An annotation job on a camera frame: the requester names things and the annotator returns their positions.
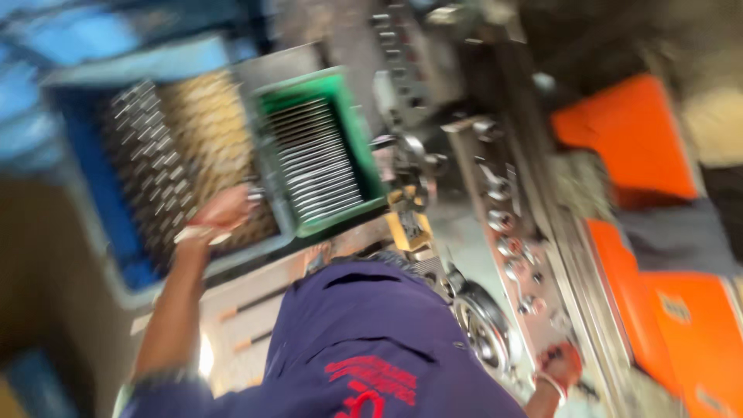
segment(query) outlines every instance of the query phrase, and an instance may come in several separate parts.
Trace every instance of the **bracelet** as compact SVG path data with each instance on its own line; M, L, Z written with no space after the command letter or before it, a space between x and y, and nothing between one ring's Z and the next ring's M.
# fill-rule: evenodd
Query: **bracelet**
M178 244L180 241L183 241L186 238L195 238L195 237L203 237L204 235L211 232L214 228L207 226L207 225L188 225L181 232L178 233L178 235L173 238L173 242ZM219 234L216 238L209 241L209 245L217 245L222 241L225 241L227 238L232 235L231 232L225 232L224 234Z
M560 383L558 383L554 377L548 375L545 372L538 371L538 372L534 372L532 379L534 380L534 383L536 383L537 380L542 379L545 382L552 385L552 387L555 388L555 390L557 390L557 393L559 393L559 402L557 406L563 406L565 402L568 400L567 389L565 389Z

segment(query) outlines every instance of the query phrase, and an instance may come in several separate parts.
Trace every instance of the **fabric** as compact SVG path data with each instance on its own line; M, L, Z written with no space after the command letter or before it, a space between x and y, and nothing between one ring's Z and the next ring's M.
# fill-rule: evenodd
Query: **fabric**
M134 394L122 417L525 417L482 368L448 306L378 261L290 287L263 383L213 399L203 382Z
M709 199L696 199L688 205L620 211L617 221L640 271L736 276L735 258Z

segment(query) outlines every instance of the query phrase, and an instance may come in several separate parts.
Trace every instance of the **industrial machine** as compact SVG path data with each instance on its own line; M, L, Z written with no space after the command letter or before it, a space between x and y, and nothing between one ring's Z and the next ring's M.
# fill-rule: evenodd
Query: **industrial machine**
M612 215L704 195L663 83L640 75L550 119L512 3L421 3L369 16L375 94L397 208L430 226L438 287L486 369L525 400L536 355L569 340L585 372L558 416L741 416L732 278L640 271Z

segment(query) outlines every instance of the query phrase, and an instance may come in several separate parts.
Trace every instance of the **person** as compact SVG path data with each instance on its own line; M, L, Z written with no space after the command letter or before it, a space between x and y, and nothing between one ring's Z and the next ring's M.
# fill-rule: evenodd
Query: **person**
M214 399L188 368L209 244L254 208L243 186L197 212L175 249L135 366L122 417L552 417L581 374L568 343L539 356L521 408L470 350L447 303L389 260L332 262L282 301L263 382Z

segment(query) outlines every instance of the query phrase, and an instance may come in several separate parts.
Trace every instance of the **wrist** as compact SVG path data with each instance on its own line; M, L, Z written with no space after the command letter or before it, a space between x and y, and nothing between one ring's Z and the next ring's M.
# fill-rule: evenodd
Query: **wrist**
M568 389L560 384L554 377L544 372L536 372L533 376L534 385L537 391L549 393L558 401L558 406L562 406L568 400Z
M179 271L185 275L188 275L188 271L201 273L209 262L209 251L207 239L193 237L180 241L175 246L175 259L171 272Z

